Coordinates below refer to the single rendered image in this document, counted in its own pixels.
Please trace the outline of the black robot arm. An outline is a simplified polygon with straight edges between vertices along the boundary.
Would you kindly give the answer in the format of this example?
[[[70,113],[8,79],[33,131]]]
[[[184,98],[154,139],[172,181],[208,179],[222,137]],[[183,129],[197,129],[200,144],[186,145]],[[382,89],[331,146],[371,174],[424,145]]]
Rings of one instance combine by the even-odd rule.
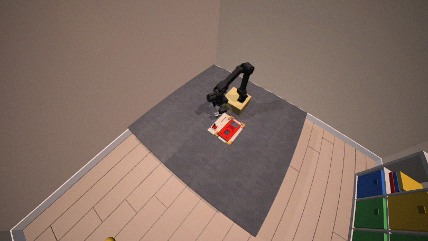
[[[241,63],[241,65],[237,66],[236,69],[224,81],[220,81],[215,86],[215,88],[213,89],[213,93],[207,95],[207,101],[211,102],[217,99],[224,99],[222,101],[222,104],[227,104],[229,100],[227,97],[225,97],[224,94],[227,93],[226,91],[229,88],[229,84],[232,83],[241,73],[243,73],[244,75],[241,81],[241,86],[237,88],[236,92],[239,95],[237,101],[239,101],[240,103],[244,103],[244,101],[248,97],[246,86],[249,81],[249,76],[253,73],[254,69],[255,68],[249,62]]]

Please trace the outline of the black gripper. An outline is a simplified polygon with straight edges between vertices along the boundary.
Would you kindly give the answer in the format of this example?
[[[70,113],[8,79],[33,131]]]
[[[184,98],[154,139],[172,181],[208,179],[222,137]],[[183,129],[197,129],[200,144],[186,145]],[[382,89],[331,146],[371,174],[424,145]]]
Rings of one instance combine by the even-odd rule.
[[[225,113],[225,112],[227,112],[227,108],[224,106],[223,107],[223,105],[222,105],[222,101],[223,101],[224,99],[222,99],[222,100],[214,100],[214,101],[212,101],[212,104],[213,104],[213,106],[215,107],[216,105],[217,106],[219,106],[220,108],[219,108],[219,110],[218,110],[218,112],[219,112],[219,114],[222,114],[222,113]]]

